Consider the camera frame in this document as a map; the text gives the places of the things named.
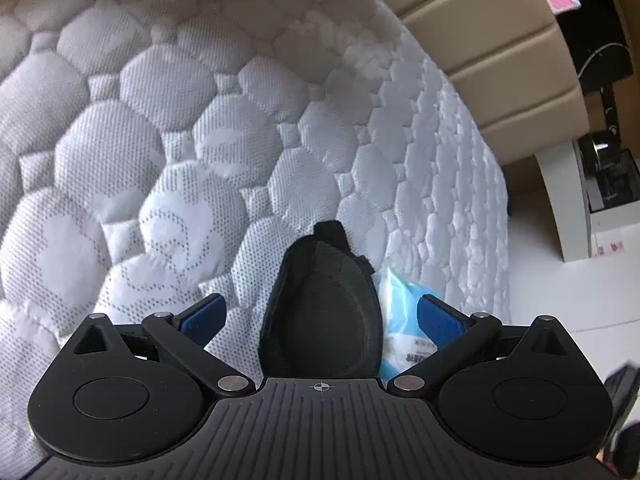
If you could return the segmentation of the black and blue container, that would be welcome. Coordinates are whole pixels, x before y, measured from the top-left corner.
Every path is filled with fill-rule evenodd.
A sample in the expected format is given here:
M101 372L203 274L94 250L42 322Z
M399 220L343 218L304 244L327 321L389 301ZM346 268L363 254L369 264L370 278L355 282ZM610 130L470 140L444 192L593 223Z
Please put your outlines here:
M383 320L366 257L349 246L337 220L284 253L260 331L258 356L266 377L375 377L383 351Z

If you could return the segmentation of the white quilted mattress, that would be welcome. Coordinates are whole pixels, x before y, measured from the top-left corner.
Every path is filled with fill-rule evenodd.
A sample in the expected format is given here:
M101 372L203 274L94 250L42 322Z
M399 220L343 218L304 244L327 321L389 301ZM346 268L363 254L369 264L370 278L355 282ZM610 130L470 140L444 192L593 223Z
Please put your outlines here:
M41 460L32 389L92 312L223 294L258 378L285 249L322 220L466 313L509 314L506 184L382 0L1 0L1 474Z

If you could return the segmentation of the white bedside furniture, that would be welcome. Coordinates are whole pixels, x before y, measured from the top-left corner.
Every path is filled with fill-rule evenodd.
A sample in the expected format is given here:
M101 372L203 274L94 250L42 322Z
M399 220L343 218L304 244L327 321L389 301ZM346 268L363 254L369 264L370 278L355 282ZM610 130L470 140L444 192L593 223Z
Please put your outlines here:
M538 152L536 161L558 232L564 262L587 260L597 255L597 236L639 225L639 202L592 214L588 185L577 143L565 141Z

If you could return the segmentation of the light blue wipes packet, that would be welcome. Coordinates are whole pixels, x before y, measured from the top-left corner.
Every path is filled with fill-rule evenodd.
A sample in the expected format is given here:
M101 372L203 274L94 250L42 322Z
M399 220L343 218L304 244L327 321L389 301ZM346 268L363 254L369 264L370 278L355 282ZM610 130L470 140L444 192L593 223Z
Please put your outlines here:
M378 377L382 382L389 382L438 350L438 343L418 324L419 300L432 293L428 287L406 283L389 266L381 271L378 299L384 335Z

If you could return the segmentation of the beige padded headboard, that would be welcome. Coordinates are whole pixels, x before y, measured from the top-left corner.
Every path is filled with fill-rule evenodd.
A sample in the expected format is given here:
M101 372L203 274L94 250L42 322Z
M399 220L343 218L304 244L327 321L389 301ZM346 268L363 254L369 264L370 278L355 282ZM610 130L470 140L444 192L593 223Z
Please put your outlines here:
M446 73L500 164L589 130L546 0L384 0Z

